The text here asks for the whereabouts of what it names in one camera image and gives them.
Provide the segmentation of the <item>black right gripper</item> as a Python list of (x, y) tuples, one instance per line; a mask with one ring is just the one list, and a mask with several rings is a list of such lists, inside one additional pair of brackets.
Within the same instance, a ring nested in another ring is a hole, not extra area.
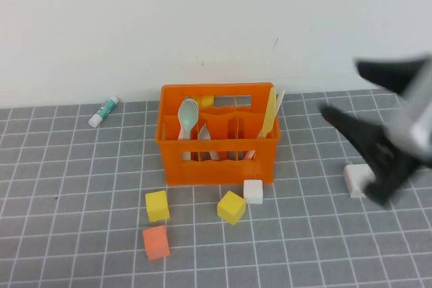
[[(426, 57), (396, 61), (355, 59), (358, 75), (390, 92), (402, 94), (426, 64)], [(366, 185), (366, 196), (378, 204), (391, 197), (421, 166), (412, 155), (385, 136), (382, 125), (358, 119), (332, 106), (320, 106), (323, 118), (334, 126), (367, 162), (375, 179)]]

